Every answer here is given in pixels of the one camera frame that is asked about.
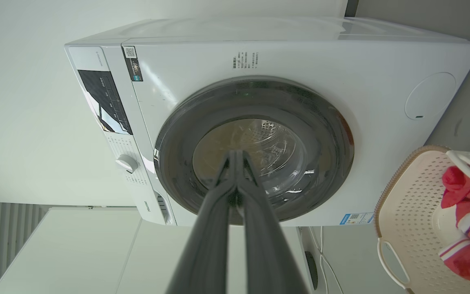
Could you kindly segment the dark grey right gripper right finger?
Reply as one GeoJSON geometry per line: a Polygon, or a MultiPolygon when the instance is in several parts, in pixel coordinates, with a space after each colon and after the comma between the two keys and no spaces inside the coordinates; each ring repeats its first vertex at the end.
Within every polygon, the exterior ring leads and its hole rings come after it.
{"type": "Polygon", "coordinates": [[[249,294],[307,294],[308,288],[250,156],[235,151],[237,210],[246,233],[249,294]]]}

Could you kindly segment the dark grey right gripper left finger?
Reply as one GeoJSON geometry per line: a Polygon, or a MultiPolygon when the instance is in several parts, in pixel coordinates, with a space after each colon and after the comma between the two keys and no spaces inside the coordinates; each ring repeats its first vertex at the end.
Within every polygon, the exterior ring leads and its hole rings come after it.
{"type": "Polygon", "coordinates": [[[225,154],[188,238],[167,294],[225,294],[229,198],[235,191],[236,151],[225,154]]]}

